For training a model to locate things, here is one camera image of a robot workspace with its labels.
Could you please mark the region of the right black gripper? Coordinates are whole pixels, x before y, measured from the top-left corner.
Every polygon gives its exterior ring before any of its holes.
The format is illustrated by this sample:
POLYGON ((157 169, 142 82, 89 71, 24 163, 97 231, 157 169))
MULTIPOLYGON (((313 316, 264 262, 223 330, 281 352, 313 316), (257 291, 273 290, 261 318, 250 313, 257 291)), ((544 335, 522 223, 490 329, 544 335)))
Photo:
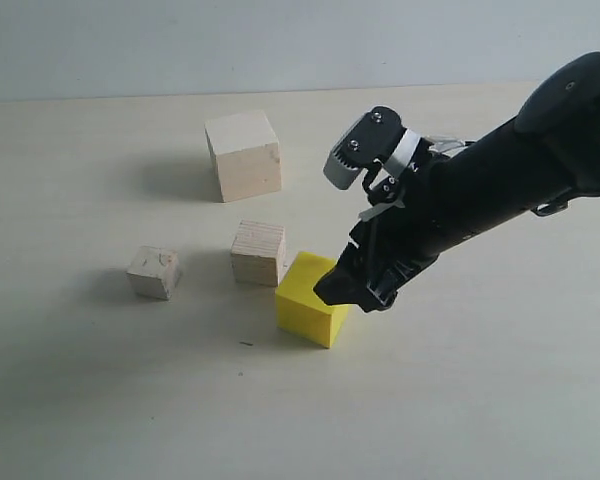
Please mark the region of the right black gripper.
POLYGON ((313 292, 329 306, 365 313, 391 308, 399 290, 439 255, 531 209, 535 188, 527 168, 535 146, 520 139, 481 139, 454 156, 421 139, 405 160, 381 170, 371 205, 351 241, 313 292))

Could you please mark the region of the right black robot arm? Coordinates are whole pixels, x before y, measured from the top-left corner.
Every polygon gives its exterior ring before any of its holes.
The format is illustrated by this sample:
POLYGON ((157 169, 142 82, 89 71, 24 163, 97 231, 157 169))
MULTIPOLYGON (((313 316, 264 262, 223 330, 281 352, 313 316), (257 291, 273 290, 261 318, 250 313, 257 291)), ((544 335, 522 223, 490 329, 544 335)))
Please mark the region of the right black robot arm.
POLYGON ((419 134, 376 106, 334 145, 323 173, 340 190, 360 181, 369 206, 314 293, 330 306, 387 310, 449 249, 522 214, 600 197, 600 51, 555 71, 477 140, 419 134))

